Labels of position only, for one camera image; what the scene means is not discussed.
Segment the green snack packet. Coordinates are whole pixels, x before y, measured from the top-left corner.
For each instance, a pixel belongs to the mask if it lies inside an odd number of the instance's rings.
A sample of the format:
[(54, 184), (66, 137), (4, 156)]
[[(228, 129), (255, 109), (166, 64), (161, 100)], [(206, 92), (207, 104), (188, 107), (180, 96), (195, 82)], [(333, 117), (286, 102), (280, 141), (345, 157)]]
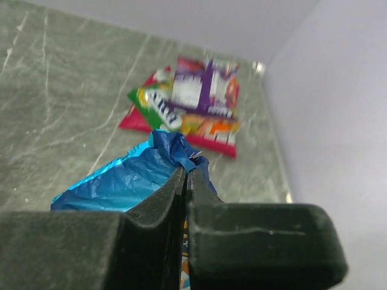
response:
[(183, 119), (168, 105), (169, 97), (170, 89), (165, 83), (138, 87), (128, 94), (151, 129), (175, 132), (181, 129)]

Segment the large blue Blendy packet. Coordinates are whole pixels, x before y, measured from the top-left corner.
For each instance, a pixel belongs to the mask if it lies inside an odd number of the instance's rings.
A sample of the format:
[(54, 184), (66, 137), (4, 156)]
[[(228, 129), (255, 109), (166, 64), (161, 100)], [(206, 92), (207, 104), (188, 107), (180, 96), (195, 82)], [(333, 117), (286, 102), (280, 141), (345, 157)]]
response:
[(189, 289), (190, 173), (210, 192), (208, 159), (180, 133), (149, 139), (56, 196), (53, 211), (122, 212), (112, 261), (116, 289)]

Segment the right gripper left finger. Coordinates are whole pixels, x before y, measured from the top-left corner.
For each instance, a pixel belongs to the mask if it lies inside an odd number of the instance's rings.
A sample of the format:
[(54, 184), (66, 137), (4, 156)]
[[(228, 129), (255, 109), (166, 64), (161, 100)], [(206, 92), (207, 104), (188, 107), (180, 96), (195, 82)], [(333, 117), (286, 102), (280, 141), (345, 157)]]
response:
[(2, 289), (178, 289), (186, 172), (126, 213), (1, 214)]

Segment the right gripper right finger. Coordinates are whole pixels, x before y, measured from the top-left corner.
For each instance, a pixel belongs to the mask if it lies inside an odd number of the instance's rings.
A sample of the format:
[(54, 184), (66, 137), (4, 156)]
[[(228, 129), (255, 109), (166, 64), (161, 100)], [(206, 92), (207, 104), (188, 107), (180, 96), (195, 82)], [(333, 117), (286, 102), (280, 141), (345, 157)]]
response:
[(187, 184), (192, 289), (330, 289), (344, 280), (344, 250), (321, 207), (225, 203), (197, 170)]

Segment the purple snack packet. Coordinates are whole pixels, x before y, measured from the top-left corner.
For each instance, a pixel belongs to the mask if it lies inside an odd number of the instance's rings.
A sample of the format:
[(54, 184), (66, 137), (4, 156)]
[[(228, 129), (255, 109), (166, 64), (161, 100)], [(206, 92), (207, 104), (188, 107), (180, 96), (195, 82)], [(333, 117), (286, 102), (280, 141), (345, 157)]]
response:
[(229, 60), (207, 58), (206, 73), (210, 79), (208, 115), (236, 119), (239, 64)]
[(196, 110), (200, 102), (204, 72), (203, 62), (187, 57), (178, 57), (170, 97), (172, 104)]

